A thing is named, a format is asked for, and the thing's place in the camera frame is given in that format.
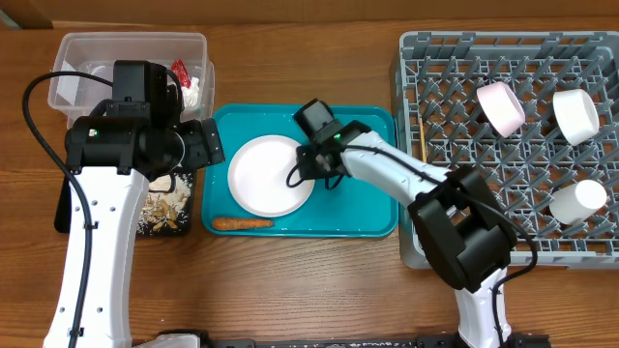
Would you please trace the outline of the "grey dishwasher rack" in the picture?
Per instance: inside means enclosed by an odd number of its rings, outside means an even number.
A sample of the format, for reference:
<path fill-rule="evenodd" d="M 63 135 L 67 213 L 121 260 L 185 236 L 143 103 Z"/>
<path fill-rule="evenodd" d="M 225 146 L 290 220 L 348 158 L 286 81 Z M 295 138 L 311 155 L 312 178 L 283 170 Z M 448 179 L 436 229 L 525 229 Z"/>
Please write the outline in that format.
<path fill-rule="evenodd" d="M 392 66 L 398 147 L 427 162 L 464 164 L 486 178 L 502 209 L 535 242 L 543 266 L 618 266 L 618 36 L 614 32 L 407 32 Z M 477 89 L 502 81 L 516 94 L 524 124 L 502 137 L 486 119 Z M 553 114 L 556 92 L 582 89 L 599 114 L 599 133 L 572 146 Z M 560 223 L 552 194 L 579 181 L 600 183 L 605 205 L 588 219 Z"/>

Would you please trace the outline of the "rice and peanut scraps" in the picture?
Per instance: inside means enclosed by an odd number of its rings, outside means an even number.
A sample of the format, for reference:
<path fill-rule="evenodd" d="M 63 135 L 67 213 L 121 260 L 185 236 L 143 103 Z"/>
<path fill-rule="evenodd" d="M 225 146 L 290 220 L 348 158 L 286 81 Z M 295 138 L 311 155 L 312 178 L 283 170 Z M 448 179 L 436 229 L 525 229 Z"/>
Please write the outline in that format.
<path fill-rule="evenodd" d="M 170 237 L 186 234 L 191 226 L 194 176 L 172 173 L 149 184 L 137 234 Z"/>

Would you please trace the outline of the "white bowl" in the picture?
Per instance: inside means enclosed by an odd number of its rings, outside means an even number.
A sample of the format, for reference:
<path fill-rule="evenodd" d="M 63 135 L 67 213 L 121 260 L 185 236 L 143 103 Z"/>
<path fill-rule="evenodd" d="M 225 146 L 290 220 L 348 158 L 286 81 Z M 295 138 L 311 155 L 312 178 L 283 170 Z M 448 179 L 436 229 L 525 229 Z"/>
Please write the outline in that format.
<path fill-rule="evenodd" d="M 599 114 L 589 94 L 582 89 L 556 92 L 552 107 L 560 131 L 577 146 L 599 133 Z"/>

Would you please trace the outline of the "red snack wrapper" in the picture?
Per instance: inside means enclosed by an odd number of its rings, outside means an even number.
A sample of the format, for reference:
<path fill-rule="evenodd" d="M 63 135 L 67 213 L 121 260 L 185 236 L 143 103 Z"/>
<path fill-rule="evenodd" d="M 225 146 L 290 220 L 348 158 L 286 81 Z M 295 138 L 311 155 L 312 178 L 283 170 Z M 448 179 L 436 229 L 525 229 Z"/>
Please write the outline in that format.
<path fill-rule="evenodd" d="M 182 60 L 176 60 L 171 65 L 171 70 L 176 74 L 182 87 L 184 88 L 192 87 L 192 80 Z"/>

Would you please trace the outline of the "white tissue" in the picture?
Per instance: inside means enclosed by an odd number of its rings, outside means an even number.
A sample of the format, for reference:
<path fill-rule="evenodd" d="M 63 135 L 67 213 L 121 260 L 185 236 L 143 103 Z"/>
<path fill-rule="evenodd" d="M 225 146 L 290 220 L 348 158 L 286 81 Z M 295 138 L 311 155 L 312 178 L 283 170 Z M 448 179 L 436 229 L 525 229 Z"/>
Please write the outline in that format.
<path fill-rule="evenodd" d="M 184 100 L 184 108 L 188 109 L 197 107 L 200 96 L 199 79 L 197 77 L 192 77 L 189 86 L 182 86 L 181 89 Z"/>

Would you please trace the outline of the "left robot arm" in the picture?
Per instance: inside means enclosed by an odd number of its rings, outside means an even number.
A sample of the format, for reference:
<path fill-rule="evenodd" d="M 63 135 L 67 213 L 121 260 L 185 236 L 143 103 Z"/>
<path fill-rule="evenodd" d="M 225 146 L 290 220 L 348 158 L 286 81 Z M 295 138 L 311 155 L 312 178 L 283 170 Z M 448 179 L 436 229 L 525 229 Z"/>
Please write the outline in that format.
<path fill-rule="evenodd" d="M 66 135 L 74 176 L 62 286 L 46 347 L 129 347 L 137 225 L 149 185 L 223 162 L 214 120 L 157 128 L 145 118 L 83 116 Z"/>

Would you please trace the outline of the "orange carrot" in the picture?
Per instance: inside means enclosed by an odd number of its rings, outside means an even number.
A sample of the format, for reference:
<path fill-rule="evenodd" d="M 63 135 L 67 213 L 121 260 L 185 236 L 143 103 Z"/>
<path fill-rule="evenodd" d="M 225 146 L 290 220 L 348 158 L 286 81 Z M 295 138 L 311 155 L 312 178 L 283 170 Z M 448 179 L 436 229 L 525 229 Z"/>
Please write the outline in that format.
<path fill-rule="evenodd" d="M 265 218 L 216 217 L 212 227 L 218 231 L 239 231 L 273 227 L 275 223 Z"/>

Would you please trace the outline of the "white cup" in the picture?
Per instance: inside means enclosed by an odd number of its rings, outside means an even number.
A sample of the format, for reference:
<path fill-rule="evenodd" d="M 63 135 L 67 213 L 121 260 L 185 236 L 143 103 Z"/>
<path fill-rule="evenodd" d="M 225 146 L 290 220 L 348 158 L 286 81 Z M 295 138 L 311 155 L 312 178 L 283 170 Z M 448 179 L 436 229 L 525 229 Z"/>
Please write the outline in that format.
<path fill-rule="evenodd" d="M 563 224 L 582 222 L 606 203 L 604 187 L 593 180 L 583 180 L 552 194 L 551 214 Z"/>

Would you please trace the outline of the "wooden chopstick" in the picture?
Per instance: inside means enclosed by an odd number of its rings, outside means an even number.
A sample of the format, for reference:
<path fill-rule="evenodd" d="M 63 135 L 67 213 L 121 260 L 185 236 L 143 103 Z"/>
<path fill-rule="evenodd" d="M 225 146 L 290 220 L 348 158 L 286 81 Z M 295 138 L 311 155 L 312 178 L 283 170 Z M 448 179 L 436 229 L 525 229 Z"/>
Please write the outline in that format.
<path fill-rule="evenodd" d="M 425 127 L 424 127 L 424 120 L 421 116 L 418 118 L 418 127 L 419 127 L 420 151 L 421 151 L 422 161 L 427 162 L 427 144 L 426 144 L 426 137 L 425 137 Z"/>

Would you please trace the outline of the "pink bowl with food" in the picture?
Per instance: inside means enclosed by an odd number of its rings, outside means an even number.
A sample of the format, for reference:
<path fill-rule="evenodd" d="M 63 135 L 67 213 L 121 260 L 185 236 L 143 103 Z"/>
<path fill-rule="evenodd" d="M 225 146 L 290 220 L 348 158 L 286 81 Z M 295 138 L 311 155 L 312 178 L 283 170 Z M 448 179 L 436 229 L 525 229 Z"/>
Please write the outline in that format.
<path fill-rule="evenodd" d="M 479 104 L 494 129 L 511 136 L 525 122 L 523 108 L 510 86 L 502 81 L 477 89 Z"/>

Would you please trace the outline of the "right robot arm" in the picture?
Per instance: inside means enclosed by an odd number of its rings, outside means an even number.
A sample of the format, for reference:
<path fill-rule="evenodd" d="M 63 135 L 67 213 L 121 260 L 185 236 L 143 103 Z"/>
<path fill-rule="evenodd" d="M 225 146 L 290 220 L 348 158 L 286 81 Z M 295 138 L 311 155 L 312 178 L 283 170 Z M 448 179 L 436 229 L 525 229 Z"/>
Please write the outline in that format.
<path fill-rule="evenodd" d="M 501 282 L 516 235 L 482 176 L 414 159 L 358 121 L 298 125 L 310 142 L 298 152 L 301 177 L 352 177 L 406 207 L 428 263 L 456 292 L 460 341 L 504 346 L 512 331 Z"/>

